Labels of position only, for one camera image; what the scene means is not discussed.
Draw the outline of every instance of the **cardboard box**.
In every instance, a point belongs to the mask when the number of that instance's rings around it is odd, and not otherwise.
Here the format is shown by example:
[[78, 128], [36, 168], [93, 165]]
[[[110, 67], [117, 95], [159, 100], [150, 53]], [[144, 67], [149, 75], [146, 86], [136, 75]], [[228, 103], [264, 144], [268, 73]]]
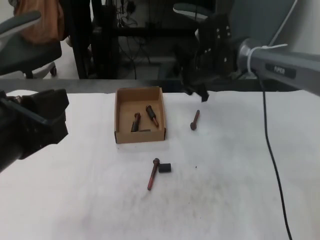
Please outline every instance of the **cardboard box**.
[[[156, 115], [159, 128], [155, 126], [146, 112], [148, 105], [151, 105]], [[135, 113], [141, 114], [139, 131], [131, 132]], [[114, 137], [117, 144], [165, 140], [166, 116], [163, 93], [160, 87], [120, 88], [117, 90], [114, 110]]]

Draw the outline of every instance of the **white table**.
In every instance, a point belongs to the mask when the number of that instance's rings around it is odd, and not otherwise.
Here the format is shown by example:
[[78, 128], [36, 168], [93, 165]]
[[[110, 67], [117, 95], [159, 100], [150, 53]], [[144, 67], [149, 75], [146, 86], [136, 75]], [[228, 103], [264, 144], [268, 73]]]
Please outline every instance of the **white table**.
[[[165, 94], [166, 141], [122, 145], [114, 94], [69, 100], [69, 135], [0, 174], [1, 239], [288, 239], [262, 93], [211, 92], [206, 103]], [[292, 237], [318, 240], [320, 98], [267, 93], [267, 108]], [[154, 158], [172, 173], [157, 174], [147, 191]]]

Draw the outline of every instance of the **brown bag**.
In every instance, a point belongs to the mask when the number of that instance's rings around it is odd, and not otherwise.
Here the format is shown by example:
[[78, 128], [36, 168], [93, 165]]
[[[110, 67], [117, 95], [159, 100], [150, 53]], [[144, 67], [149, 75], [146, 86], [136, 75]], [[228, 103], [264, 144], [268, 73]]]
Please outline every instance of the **brown bag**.
[[59, 0], [20, 0], [14, 15], [39, 11], [41, 20], [22, 31], [23, 37], [33, 44], [46, 44], [64, 39], [64, 11]]

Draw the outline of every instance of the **white zip tie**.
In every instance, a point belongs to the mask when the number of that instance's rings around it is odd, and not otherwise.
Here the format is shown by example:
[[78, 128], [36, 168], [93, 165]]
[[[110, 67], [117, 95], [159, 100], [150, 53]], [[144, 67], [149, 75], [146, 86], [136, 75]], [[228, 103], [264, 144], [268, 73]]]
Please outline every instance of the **white zip tie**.
[[256, 46], [256, 47], [252, 48], [248, 54], [248, 59], [246, 62], [246, 67], [247, 67], [248, 73], [250, 75], [254, 75], [254, 73], [251, 71], [251, 57], [252, 57], [252, 54], [254, 53], [255, 50], [257, 50], [257, 49], [276, 49], [276, 48], [282, 48], [282, 47], [286, 47], [286, 46], [288, 46], [288, 44], [280, 44], [280, 45], [275, 45], [275, 46]]

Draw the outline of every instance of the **gray robot arm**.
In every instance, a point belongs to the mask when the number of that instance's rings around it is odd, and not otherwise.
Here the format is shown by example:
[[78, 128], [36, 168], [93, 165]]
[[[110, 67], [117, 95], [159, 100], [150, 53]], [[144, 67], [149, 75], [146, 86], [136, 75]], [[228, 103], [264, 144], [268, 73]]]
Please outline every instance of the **gray robot arm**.
[[[261, 46], [244, 40], [238, 49], [237, 67], [248, 70], [250, 51]], [[251, 70], [261, 79], [273, 79], [320, 96], [320, 55], [286, 52], [282, 48], [256, 49], [250, 59]]]

